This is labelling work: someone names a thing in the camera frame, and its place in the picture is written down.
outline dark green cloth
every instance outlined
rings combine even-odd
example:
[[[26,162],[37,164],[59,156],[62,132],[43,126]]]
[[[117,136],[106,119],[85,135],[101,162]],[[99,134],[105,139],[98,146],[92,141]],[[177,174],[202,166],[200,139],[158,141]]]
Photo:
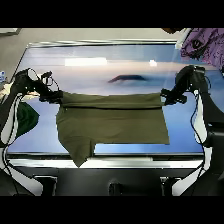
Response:
[[[33,129],[39,120],[39,114],[27,103],[20,102],[17,109],[18,129],[16,138]]]
[[[97,143],[169,144],[160,93],[97,96],[63,92],[58,137],[79,167]]]

